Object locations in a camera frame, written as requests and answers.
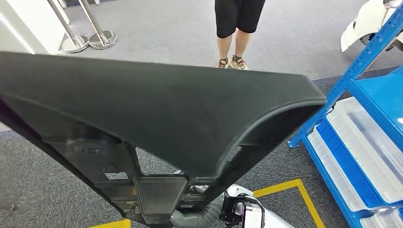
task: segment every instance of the blue metal shelf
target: blue metal shelf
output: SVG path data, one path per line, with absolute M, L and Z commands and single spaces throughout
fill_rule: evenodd
M 302 143 L 305 145 L 309 155 L 315 163 L 320 175 L 325 181 L 326 186 L 329 188 L 330 193 L 333 195 L 333 198 L 335 199 L 349 226 L 351 228 L 363 228 L 360 223 L 360 218 L 370 217 L 372 216 L 372 213 L 364 210 L 358 212 L 350 211 L 306 136 L 302 138 Z
M 403 30 L 403 5 L 400 5 L 388 21 L 371 39 L 364 50 L 357 56 L 352 65 L 346 70 L 343 76 L 336 82 L 327 94 L 327 104 L 313 117 L 311 117 L 298 130 L 295 136 L 288 142 L 290 147 L 296 147 L 303 137 L 317 124 L 326 112 L 336 103 L 340 96 L 348 88 L 352 80 L 360 76 L 376 57 L 389 46 L 391 41 Z
M 353 185 L 358 196 L 367 207 L 375 208 L 403 204 L 403 200 L 387 203 L 382 198 L 326 118 L 323 119 L 316 129 Z
M 403 152 L 403 74 L 352 80 L 348 90 Z
M 354 189 L 363 200 L 364 204 L 369 208 L 379 204 L 390 206 L 390 204 L 384 202 L 382 197 L 380 197 L 379 193 L 373 187 L 372 183 L 368 180 L 367 176 L 362 172 L 348 149 L 334 132 L 332 126 L 327 122 L 325 115 L 328 110 L 335 105 L 340 96 L 346 90 L 349 90 L 372 118 L 374 118 L 378 125 L 385 131 L 389 138 L 403 152 L 403 104 L 402 102 L 399 102 L 399 99 L 394 99 L 403 97 L 403 66 L 391 72 L 387 76 L 388 79 L 386 79 L 386 77 L 379 77 L 356 81 L 356 79 L 372 64 L 372 62 L 376 60 L 378 55 L 380 55 L 392 43 L 396 36 L 402 32 L 402 30 L 403 4 L 396 9 L 394 14 L 374 35 L 361 54 L 355 58 L 352 65 L 346 70 L 343 76 L 341 76 L 330 89 L 326 96 L 326 105 L 306 121 L 297 131 L 295 136 L 288 142 L 289 147 L 298 146 L 300 141 L 305 145 L 327 187 L 335 198 L 336 203 L 352 228 L 362 228 L 360 218 L 369 217 L 372 215 L 372 212 L 368 210 L 361 210 L 358 212 L 350 211 L 309 142 L 307 134 L 316 124 L 320 123 L 317 127 L 318 133 L 321 135 L 322 139 L 325 139 L 325 143 L 331 150 L 342 170 L 345 172 L 349 181 L 352 183 Z

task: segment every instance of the white wall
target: white wall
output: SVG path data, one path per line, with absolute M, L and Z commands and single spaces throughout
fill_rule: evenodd
M 0 0 L 0 34 L 0 51 L 48 53 L 5 0 Z
M 68 23 L 68 18 L 60 7 L 59 2 L 57 0 L 53 1 Z M 0 2 L 1 4 L 8 3 L 11 11 L 19 16 L 20 20 L 29 28 L 47 53 L 57 54 L 59 52 L 65 30 L 47 0 L 0 0 Z M 0 10 L 4 15 L 8 14 L 8 11 L 4 10 L 2 6 L 0 6 Z M 14 18 L 7 18 L 7 20 L 10 23 L 14 23 Z

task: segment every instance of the leg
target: leg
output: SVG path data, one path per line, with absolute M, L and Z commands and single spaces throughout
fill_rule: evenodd
M 235 56 L 242 58 L 245 52 L 246 46 L 249 43 L 250 33 L 243 32 L 241 30 L 237 31 L 235 37 Z
M 228 68 L 228 51 L 236 30 L 241 0 L 215 0 L 217 45 L 220 54 L 218 68 Z
M 264 3 L 265 0 L 242 0 L 235 37 L 235 55 L 230 60 L 230 67 L 234 69 L 248 70 L 242 56 L 251 33 L 256 31 Z
M 232 42 L 232 34 L 226 38 L 217 38 L 218 52 L 220 53 L 220 59 L 226 59 L 228 51 L 230 50 Z

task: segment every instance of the shoe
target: shoe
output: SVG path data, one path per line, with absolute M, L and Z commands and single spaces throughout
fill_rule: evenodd
M 230 65 L 228 64 L 228 59 L 220 59 L 218 61 L 217 68 L 227 69 Z
M 249 70 L 249 68 L 245 64 L 245 61 L 243 61 L 243 58 L 239 59 L 238 61 L 235 61 L 234 58 L 232 57 L 229 62 L 229 65 L 231 68 L 236 70 Z

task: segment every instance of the stanchion post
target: stanchion post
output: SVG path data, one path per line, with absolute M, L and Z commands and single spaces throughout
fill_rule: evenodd
M 114 45 L 117 41 L 116 33 L 113 31 L 103 31 L 99 26 L 97 20 L 92 13 L 91 7 L 87 0 L 78 0 L 84 13 L 87 15 L 92 27 L 95 30 L 95 34 L 89 38 L 89 44 L 94 49 L 106 49 Z
M 62 50 L 67 52 L 67 53 L 76 53 L 79 51 L 82 51 L 88 47 L 88 38 L 79 35 L 75 36 L 71 30 L 66 21 L 64 20 L 63 16 L 61 15 L 59 9 L 57 8 L 56 4 L 54 3 L 53 0 L 48 0 L 48 3 L 52 10 L 55 12 L 56 16 L 60 20 L 60 23 L 62 23 L 62 26 L 64 27 L 67 35 L 67 39 L 62 41 L 61 47 Z

